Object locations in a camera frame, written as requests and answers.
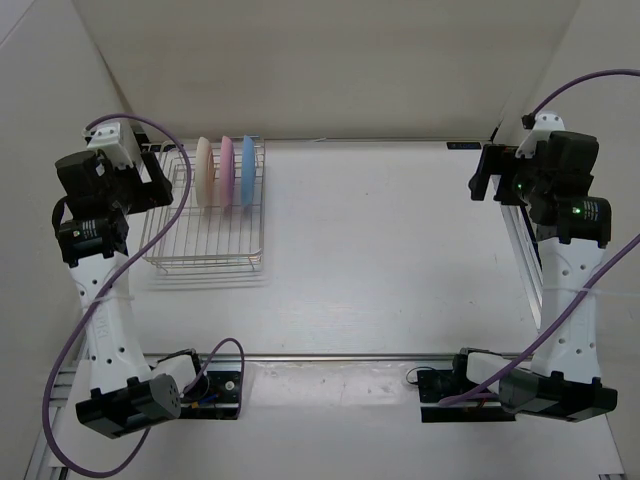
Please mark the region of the cream plate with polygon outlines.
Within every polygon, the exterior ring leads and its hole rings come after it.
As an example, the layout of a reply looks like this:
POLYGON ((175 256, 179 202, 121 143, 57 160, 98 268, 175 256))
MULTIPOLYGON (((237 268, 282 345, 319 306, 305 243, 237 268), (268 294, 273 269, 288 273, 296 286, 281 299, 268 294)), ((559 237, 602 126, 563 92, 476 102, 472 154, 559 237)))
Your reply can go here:
POLYGON ((195 155, 195 194, 200 208, 214 204, 215 161, 211 142, 205 137, 198 139, 195 155))

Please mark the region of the pink plate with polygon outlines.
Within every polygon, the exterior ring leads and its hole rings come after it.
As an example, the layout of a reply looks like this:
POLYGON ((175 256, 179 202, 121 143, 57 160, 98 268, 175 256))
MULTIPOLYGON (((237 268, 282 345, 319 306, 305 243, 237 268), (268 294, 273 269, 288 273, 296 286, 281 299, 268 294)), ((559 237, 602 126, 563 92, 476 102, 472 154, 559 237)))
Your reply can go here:
POLYGON ((219 172, 220 205, 222 209, 227 209, 233 202, 235 184, 234 146, 227 136, 221 139, 219 172))

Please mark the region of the blue plate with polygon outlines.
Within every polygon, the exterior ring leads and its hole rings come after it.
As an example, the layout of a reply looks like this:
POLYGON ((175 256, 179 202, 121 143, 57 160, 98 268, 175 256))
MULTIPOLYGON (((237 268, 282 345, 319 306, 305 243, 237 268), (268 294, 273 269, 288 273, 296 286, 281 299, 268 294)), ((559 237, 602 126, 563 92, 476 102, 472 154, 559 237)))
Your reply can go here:
POLYGON ((255 143, 252 137, 245 135, 243 137, 241 165, 241 205, 243 208, 248 208, 253 203, 255 176, 255 143))

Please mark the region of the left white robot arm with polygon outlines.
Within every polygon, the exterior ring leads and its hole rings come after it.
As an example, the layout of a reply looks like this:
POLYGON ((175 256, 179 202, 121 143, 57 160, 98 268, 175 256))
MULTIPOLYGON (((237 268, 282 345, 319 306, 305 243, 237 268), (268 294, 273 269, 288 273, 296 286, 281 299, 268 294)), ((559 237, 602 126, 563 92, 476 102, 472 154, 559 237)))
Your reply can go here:
POLYGON ((76 404, 85 427, 111 439, 174 420, 181 394, 206 395, 210 377, 181 351, 156 367, 144 358, 134 328, 128 275, 127 215, 172 203, 172 187, 152 152, 141 155, 149 181, 135 166, 116 167, 102 150, 81 151, 55 164, 66 192, 52 212, 62 259, 84 311, 90 397, 76 404))

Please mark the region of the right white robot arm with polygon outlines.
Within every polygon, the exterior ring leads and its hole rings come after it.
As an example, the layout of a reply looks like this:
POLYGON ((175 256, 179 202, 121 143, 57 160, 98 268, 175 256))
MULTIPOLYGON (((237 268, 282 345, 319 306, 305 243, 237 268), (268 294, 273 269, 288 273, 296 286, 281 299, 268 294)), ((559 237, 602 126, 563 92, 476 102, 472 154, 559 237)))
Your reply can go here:
POLYGON ((536 228, 542 273, 540 332, 518 361, 470 350, 449 387, 470 400, 490 391, 510 414, 579 422, 613 411, 616 390, 603 385, 596 350, 596 299, 590 290, 605 273, 611 205, 589 193, 599 153, 590 135, 552 131, 522 153, 486 145, 469 182, 484 199, 493 176, 503 205, 527 208, 536 228), (522 368, 519 361, 528 360, 522 368))

